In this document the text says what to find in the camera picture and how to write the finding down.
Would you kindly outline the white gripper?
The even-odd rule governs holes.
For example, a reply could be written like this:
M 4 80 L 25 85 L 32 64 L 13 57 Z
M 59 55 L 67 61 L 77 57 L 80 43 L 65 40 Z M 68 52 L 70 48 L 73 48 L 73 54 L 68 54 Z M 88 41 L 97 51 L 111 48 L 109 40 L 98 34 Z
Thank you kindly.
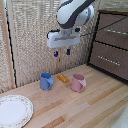
M 63 46 L 76 45 L 80 41 L 80 34 L 78 32 L 70 35 L 62 35 L 60 32 L 49 32 L 47 34 L 47 46 L 49 48 L 57 48 Z M 71 48 L 67 49 L 67 55 L 71 54 Z M 58 51 L 54 51 L 54 57 L 58 56 Z

